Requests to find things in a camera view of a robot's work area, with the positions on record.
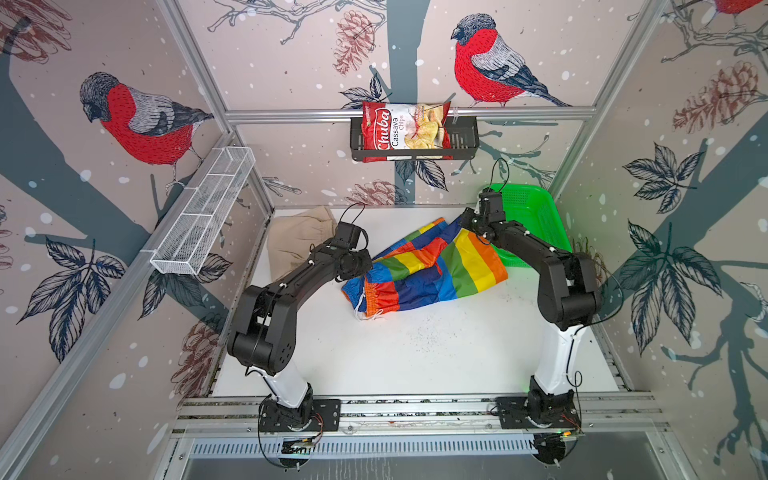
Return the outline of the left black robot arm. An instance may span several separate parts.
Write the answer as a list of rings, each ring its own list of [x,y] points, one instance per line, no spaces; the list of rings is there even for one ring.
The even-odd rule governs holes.
[[[259,375],[271,393],[261,404],[261,426],[301,431],[316,421],[313,388],[292,362],[298,312],[322,286],[361,277],[371,268],[368,250],[328,240],[280,279],[264,287],[251,285],[241,294],[226,350],[246,375]]]

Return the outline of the green plastic basket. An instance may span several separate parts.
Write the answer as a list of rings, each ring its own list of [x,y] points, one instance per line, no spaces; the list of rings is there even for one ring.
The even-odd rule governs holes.
[[[487,188],[502,192],[507,220],[522,223],[533,235],[554,247],[572,251],[555,202],[546,189],[519,184],[507,184],[504,188],[501,184],[491,184]]]

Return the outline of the rainbow coloured shorts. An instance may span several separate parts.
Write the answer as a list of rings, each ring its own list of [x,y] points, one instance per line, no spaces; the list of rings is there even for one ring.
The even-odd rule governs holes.
[[[342,292],[360,319],[408,311],[482,293],[508,279],[494,248],[440,217],[405,236],[373,260],[370,271]]]

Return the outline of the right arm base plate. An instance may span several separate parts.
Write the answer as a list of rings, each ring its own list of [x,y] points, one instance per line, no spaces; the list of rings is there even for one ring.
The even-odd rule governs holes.
[[[574,398],[572,391],[561,395],[531,391],[527,397],[497,397],[492,411],[503,430],[576,429],[581,426],[581,417]]]

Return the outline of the beige drawstring shorts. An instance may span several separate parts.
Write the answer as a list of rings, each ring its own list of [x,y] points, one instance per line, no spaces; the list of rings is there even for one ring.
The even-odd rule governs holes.
[[[336,226],[328,207],[275,218],[266,245],[271,280],[278,280],[303,264],[314,247],[334,236]]]

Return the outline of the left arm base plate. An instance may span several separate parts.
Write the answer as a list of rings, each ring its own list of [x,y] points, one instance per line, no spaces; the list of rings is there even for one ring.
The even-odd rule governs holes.
[[[258,414],[260,433],[336,432],[341,417],[338,399],[313,399],[302,402],[297,409],[280,405],[267,398],[261,402]]]

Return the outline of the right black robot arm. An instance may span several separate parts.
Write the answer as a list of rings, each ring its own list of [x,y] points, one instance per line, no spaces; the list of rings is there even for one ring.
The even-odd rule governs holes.
[[[530,424],[540,428],[579,429],[577,383],[570,366],[585,329],[601,308],[594,260],[551,245],[522,223],[508,220],[502,193],[490,187],[479,193],[476,210],[465,209],[460,224],[539,274],[537,306],[549,327],[521,411]]]

